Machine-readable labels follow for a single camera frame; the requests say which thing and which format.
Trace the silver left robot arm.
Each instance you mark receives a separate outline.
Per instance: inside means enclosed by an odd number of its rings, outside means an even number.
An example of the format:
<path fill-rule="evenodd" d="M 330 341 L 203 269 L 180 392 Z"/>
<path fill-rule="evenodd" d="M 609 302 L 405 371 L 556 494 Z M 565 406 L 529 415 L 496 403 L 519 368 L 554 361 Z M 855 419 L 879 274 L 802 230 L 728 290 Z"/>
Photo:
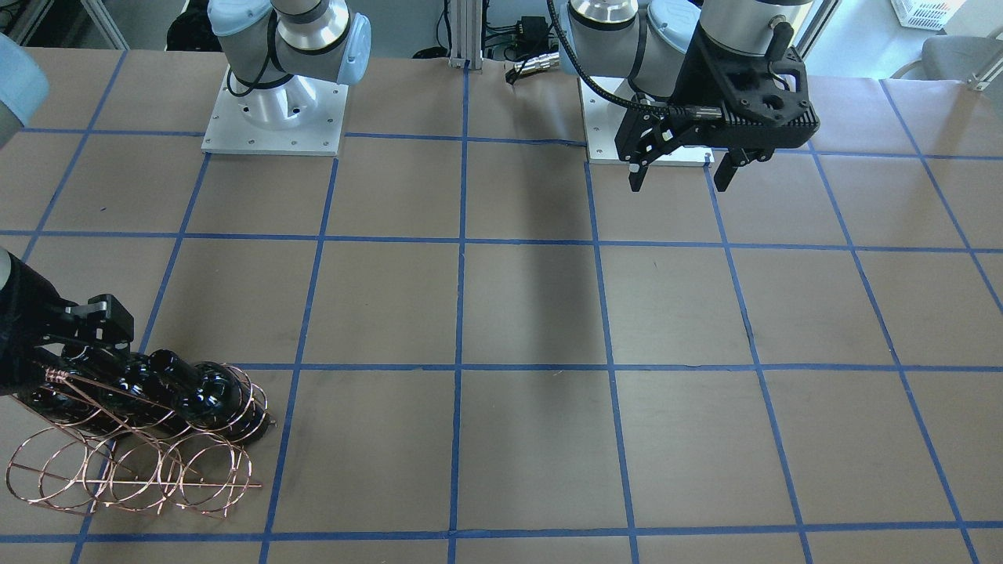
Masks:
<path fill-rule="evenodd" d="M 617 158 L 638 192 L 682 147 L 725 157 L 713 178 L 798 149 L 820 128 L 796 32 L 809 1 L 549 1 L 563 65 L 623 107 Z"/>

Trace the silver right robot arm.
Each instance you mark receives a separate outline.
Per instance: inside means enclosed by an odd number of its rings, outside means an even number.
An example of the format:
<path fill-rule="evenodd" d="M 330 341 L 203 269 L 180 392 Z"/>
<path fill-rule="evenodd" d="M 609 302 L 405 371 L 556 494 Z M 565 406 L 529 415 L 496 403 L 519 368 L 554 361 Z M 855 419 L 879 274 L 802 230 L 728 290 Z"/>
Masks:
<path fill-rule="evenodd" d="M 217 154 L 336 156 L 348 89 L 371 56 L 372 27 L 344 1 L 212 1 L 212 33 L 228 60 L 203 147 Z M 34 351 L 72 342 L 93 321 L 98 342 L 124 349 L 133 321 L 108 298 L 75 306 L 7 250 L 1 252 L 2 393 L 39 388 Z"/>

